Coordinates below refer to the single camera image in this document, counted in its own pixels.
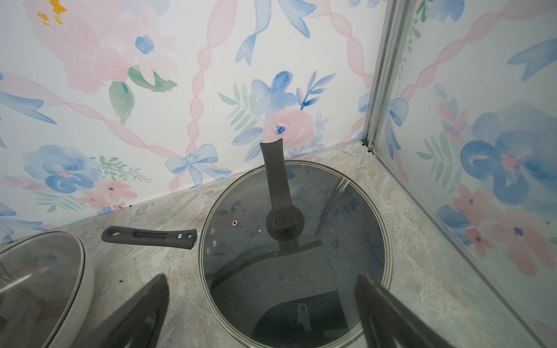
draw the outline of pot handle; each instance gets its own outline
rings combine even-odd
[[[101,239],[108,243],[135,244],[141,246],[193,248],[197,230],[152,231],[130,227],[110,226],[102,232]]]

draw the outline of countertop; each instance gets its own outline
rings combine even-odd
[[[375,202],[389,233],[390,292],[455,347],[534,347],[535,341],[441,232],[361,143],[300,157],[333,167]],[[197,250],[101,241],[108,226],[201,232],[234,178],[61,227],[78,236],[95,267],[95,289],[78,337],[87,334],[158,273],[170,303],[157,347],[242,347],[219,324],[203,294]],[[365,347],[360,336],[350,347]]]

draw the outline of floral wallpaper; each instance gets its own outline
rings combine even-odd
[[[262,141],[297,158],[359,140],[386,9],[4,4],[2,243],[242,173],[263,163]]]
[[[378,156],[557,346],[557,2],[422,0]]]

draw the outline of pink flower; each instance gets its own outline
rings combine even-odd
[[[555,268],[555,251],[542,234],[547,225],[540,216],[522,208],[509,208],[505,212],[492,204],[483,208],[488,216],[499,222],[492,226],[493,238],[508,243],[507,257],[520,272],[535,277],[538,273],[535,258],[545,267]]]
[[[284,109],[277,112],[263,127],[263,141],[271,143],[282,138],[283,148],[298,149],[314,136],[313,118],[301,110]]]
[[[114,211],[124,209],[126,207],[126,203],[120,202],[119,204],[113,205]]]
[[[84,194],[85,197],[80,198],[79,201],[91,205],[93,209],[111,206],[111,204],[106,201],[104,195],[98,191],[85,190]]]
[[[495,246],[490,241],[482,237],[480,235],[480,231],[475,228],[466,230],[466,240],[470,243],[474,243],[476,252],[481,258],[486,258],[487,256],[485,248],[495,249]]]
[[[453,201],[455,210],[459,212],[464,209],[464,214],[466,214],[466,218],[470,224],[478,226],[480,220],[486,217],[481,206],[483,203],[489,203],[492,196],[482,189],[478,189],[474,193],[471,193],[466,186],[462,184],[457,184],[457,186],[458,192],[460,192],[462,197],[455,198]]]
[[[114,182],[108,179],[100,179],[96,183],[96,187],[99,194],[103,197],[107,195],[113,202],[118,202],[122,198],[133,199],[138,196],[135,192],[128,190],[130,185],[123,181]]]
[[[35,36],[62,63],[68,84],[95,94],[108,81],[126,81],[129,64],[106,43],[119,30],[120,2],[99,0],[94,6],[79,1],[28,0],[27,17]]]
[[[131,19],[125,25],[123,53],[130,64],[139,64],[141,75],[149,84],[155,84],[155,71],[161,78],[168,80],[178,73],[176,64],[162,52],[173,51],[176,38],[159,33],[158,17],[151,8],[143,9],[139,20]]]

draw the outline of blue flower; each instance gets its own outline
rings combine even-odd
[[[541,215],[557,211],[557,119],[528,103],[482,114],[475,140],[461,151],[462,168],[506,205]]]
[[[58,145],[44,145],[38,151],[23,155],[25,171],[32,177],[61,193],[72,193],[77,186],[95,187],[101,177],[99,163],[76,149]]]
[[[305,37],[309,38],[310,31],[307,29],[306,23],[302,18],[307,17],[307,15],[313,12],[317,6],[302,0],[278,0],[278,3],[290,23]],[[236,54],[236,62],[245,58],[247,64],[251,65],[255,39],[258,34],[267,29],[269,22],[271,21],[271,0],[255,0],[255,16],[255,32],[249,35],[240,45],[238,54]]]
[[[253,107],[256,116],[265,114],[267,121],[272,115],[287,106],[296,105],[296,96],[286,93],[286,88],[292,82],[290,71],[281,71],[275,76],[271,87],[261,80],[254,80],[251,83],[251,91],[257,94],[258,101]]]
[[[13,242],[11,235],[15,233],[12,227],[15,228],[25,228],[33,231],[45,232],[46,228],[42,228],[42,221],[23,221],[11,218],[6,218],[7,216],[14,216],[17,213],[4,203],[0,203],[0,231],[4,232],[6,235],[2,238],[2,244]]]
[[[429,17],[435,18],[439,14],[439,20],[444,22],[451,15],[457,22],[464,12],[464,0],[435,0],[429,8]]]
[[[526,63],[522,80],[528,80],[533,74],[557,60],[557,38],[538,43],[509,59],[508,64]]]
[[[408,102],[402,98],[396,98],[390,103],[389,115],[393,119],[397,126],[402,126],[406,116],[408,115]],[[390,123],[390,119],[386,120],[385,124],[385,139],[387,141],[387,147],[389,148],[390,158],[394,158],[394,150],[401,150],[398,144],[397,138],[394,136],[393,126]]]
[[[317,133],[323,133],[325,131],[325,125],[329,122],[329,119],[324,119],[321,115],[321,111],[318,111],[315,115],[315,131]]]

